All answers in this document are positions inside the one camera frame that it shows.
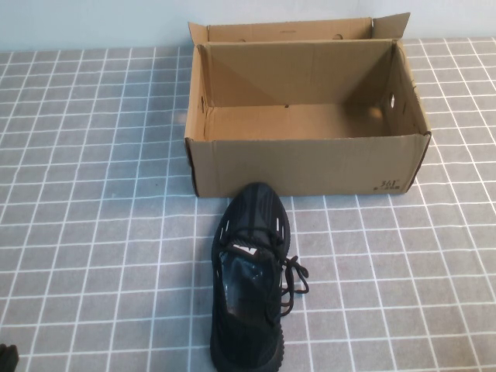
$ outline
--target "white logo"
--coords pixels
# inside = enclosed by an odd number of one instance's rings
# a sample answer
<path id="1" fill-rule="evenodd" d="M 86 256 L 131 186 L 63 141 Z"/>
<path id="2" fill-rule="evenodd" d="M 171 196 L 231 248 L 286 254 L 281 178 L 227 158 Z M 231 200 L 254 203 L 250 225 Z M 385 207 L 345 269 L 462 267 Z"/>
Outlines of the white logo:
<path id="1" fill-rule="evenodd" d="M 239 250 L 244 250 L 248 254 L 251 254 L 252 256 L 257 252 L 257 248 L 249 248 L 247 246 L 238 246 L 237 244 L 233 244 L 232 246 L 236 247 Z"/>

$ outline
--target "open cardboard box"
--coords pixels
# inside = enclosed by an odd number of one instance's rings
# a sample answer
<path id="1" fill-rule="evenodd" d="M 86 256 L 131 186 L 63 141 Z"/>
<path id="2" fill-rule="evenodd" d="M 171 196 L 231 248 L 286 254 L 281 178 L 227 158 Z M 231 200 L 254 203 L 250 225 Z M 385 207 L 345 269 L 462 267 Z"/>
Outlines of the open cardboard box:
<path id="1" fill-rule="evenodd" d="M 431 133 L 382 19 L 200 26 L 185 145 L 198 196 L 264 181 L 279 195 L 406 192 Z"/>

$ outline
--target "sneaker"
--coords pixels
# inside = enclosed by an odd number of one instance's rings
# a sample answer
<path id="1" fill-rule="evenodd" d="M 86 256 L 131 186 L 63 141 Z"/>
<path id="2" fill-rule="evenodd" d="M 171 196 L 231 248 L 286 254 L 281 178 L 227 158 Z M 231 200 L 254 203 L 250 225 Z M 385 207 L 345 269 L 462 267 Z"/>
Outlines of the sneaker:
<path id="1" fill-rule="evenodd" d="M 16 366 L 18 362 L 19 362 L 19 354 L 17 352 L 17 346 L 16 345 L 6 346 L 5 344 L 1 344 L 0 371 L 14 372 L 16 370 Z"/>
<path id="2" fill-rule="evenodd" d="M 295 293 L 308 292 L 308 271 L 296 262 L 298 257 L 287 258 L 290 237 L 284 206 L 266 184 L 248 185 L 222 217 L 212 245 L 210 354 L 218 372 L 275 372 L 281 367 L 281 316 L 293 309 Z M 286 288 L 281 287 L 284 266 Z M 295 289 L 293 268 L 304 290 Z M 282 302 L 285 294 L 288 302 Z"/>

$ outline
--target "white wall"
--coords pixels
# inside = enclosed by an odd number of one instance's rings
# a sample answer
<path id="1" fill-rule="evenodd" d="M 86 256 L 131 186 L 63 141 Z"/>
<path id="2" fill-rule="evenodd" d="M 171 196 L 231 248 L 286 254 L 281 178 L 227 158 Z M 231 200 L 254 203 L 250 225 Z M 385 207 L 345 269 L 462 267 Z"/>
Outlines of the white wall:
<path id="1" fill-rule="evenodd" d="M 496 0 L 0 0 L 0 50 L 179 45 L 203 24 L 411 12 L 405 37 L 496 36 Z"/>

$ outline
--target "shoe box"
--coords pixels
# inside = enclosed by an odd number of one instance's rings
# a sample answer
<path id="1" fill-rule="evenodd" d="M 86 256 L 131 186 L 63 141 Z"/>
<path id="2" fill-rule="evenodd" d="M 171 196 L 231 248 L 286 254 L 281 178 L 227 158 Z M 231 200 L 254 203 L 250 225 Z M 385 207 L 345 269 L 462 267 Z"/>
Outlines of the shoe box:
<path id="1" fill-rule="evenodd" d="M 431 132 L 399 39 L 409 13 L 190 23 L 184 143 L 200 197 L 405 193 Z"/>

